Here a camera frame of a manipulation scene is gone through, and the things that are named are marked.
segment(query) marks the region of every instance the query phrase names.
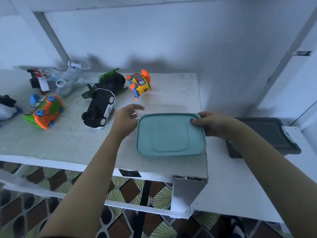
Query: orange ear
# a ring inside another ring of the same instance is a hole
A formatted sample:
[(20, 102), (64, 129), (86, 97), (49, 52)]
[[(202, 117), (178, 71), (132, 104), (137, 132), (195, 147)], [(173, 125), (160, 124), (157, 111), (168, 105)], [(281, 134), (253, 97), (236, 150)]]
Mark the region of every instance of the orange ear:
[(147, 81), (148, 81), (149, 83), (151, 83), (151, 76), (150, 76), (150, 74), (148, 73), (148, 71), (146, 71), (146, 70), (144, 70), (144, 69), (142, 69), (141, 71), (142, 71), (142, 74), (144, 75), (144, 77), (147, 79)]

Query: clear plastic container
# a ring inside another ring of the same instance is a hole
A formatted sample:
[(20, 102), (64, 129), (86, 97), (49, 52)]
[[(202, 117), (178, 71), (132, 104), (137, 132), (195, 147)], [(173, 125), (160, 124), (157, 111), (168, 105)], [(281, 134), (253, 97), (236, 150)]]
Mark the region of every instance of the clear plastic container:
[(188, 108), (184, 105), (186, 97), (182, 94), (163, 94), (160, 92), (144, 92), (138, 98), (138, 104), (142, 105), (144, 110), (136, 110), (138, 117), (147, 114), (161, 113), (188, 113)]

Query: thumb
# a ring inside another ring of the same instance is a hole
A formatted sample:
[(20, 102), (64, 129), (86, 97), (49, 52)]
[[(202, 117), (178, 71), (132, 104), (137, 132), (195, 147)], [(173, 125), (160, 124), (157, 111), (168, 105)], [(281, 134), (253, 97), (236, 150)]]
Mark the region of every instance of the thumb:
[(208, 125), (210, 121), (206, 118), (202, 119), (191, 119), (191, 123), (198, 126)]

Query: person's right hand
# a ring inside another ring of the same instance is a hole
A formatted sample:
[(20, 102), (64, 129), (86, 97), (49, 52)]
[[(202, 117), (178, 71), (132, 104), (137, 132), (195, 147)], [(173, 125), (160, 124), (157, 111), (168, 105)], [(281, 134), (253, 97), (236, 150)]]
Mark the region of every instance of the person's right hand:
[(241, 121), (214, 112), (198, 113), (201, 119), (191, 119), (191, 123), (203, 126), (206, 136), (216, 136), (228, 141), (235, 141), (240, 133), (248, 127)]

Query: teal plastic lid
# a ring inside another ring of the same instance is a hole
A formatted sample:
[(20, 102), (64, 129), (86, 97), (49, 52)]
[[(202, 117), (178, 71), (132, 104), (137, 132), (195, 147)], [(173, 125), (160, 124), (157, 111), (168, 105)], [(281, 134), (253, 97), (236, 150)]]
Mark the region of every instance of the teal plastic lid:
[(198, 155), (206, 148), (201, 126), (190, 119), (198, 114), (148, 114), (139, 119), (137, 150), (145, 156)]

